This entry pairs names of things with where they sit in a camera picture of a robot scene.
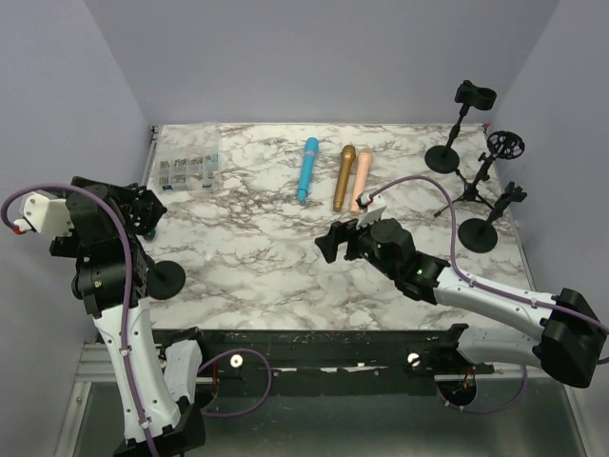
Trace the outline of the gold microphone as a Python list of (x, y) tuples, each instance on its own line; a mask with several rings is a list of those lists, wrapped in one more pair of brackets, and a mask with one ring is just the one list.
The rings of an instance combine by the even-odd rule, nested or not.
[(340, 212), (343, 208), (351, 168), (356, 154), (357, 152), (353, 145), (345, 145), (341, 151), (339, 174), (332, 202), (332, 209), (335, 212)]

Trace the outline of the clear plastic screw box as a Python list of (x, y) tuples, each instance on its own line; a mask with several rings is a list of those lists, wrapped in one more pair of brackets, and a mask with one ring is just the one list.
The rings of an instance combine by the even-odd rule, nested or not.
[(155, 184), (163, 191), (212, 189), (220, 185), (216, 152), (191, 151), (162, 157)]

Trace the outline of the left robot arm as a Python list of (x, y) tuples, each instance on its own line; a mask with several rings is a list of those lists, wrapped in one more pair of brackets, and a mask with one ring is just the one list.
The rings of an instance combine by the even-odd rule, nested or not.
[(166, 208), (145, 187), (80, 176), (57, 194), (67, 200), (73, 228), (49, 251), (75, 259), (72, 293), (108, 350), (124, 419), (115, 455), (177, 456), (203, 446), (196, 376), (209, 369), (211, 354), (195, 328), (179, 331), (161, 348), (151, 329), (149, 301), (174, 297), (186, 282), (179, 264), (154, 261), (139, 240), (155, 230)]

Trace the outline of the black tripod shock-mount stand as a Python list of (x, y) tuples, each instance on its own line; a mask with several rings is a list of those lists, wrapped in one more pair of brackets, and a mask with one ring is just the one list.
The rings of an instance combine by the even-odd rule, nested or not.
[(492, 209), (494, 206), (481, 196), (478, 184), (490, 179), (489, 170), (497, 159), (513, 160), (520, 157), (525, 151), (523, 139), (508, 130), (492, 132), (486, 140), (486, 146), (488, 152), (483, 152), (479, 157), (478, 161), (481, 162), (481, 166), (471, 182), (467, 181), (458, 169), (455, 170), (463, 182), (463, 192), (459, 197), (452, 200), (453, 204), (460, 202), (478, 203)]

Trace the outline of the black round-base clip stand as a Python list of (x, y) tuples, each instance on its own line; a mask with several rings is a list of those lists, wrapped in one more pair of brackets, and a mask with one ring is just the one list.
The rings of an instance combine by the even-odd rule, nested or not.
[(453, 143), (461, 132), (462, 121), (471, 108), (480, 111), (491, 110), (497, 100), (497, 93), (490, 88), (480, 87), (470, 80), (464, 80), (457, 88), (454, 101), (461, 105), (459, 118), (452, 126), (444, 145), (433, 146), (424, 155), (424, 162), (433, 171), (448, 174), (457, 170), (460, 156), (453, 149)]

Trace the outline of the black stand holding beige microphone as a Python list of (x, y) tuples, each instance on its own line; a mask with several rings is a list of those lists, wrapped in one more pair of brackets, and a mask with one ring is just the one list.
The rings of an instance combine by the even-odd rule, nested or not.
[(527, 195), (522, 187), (509, 182), (486, 219), (470, 218), (459, 226), (458, 238), (461, 244), (476, 253), (493, 250), (498, 243), (498, 234), (493, 223), (503, 216), (510, 204), (521, 203)]

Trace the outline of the blue microphone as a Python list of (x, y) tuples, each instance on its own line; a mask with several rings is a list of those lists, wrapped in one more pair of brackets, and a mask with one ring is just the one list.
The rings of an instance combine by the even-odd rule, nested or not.
[(304, 144), (304, 155), (297, 187), (297, 200), (303, 203), (309, 192), (313, 169), (317, 154), (319, 153), (319, 140), (309, 137)]

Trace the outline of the beige microphone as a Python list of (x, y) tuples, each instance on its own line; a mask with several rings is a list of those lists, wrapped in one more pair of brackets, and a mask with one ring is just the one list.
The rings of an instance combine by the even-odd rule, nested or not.
[(349, 213), (358, 216), (360, 207), (357, 198), (365, 191), (366, 179), (372, 163), (373, 151), (371, 148), (363, 148), (357, 157), (357, 170), (353, 186), (352, 199), (349, 205)]

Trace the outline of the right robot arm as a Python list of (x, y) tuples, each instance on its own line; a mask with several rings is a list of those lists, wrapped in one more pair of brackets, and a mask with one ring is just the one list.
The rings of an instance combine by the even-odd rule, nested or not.
[(504, 362), (539, 367), (571, 387), (590, 386), (607, 332), (581, 293), (564, 288), (553, 295), (477, 279), (416, 250), (411, 233), (394, 219), (363, 228), (356, 220), (335, 222), (315, 244), (327, 263), (335, 262), (345, 244), (345, 260), (367, 261), (415, 301), (465, 309), (509, 326), (493, 348)]

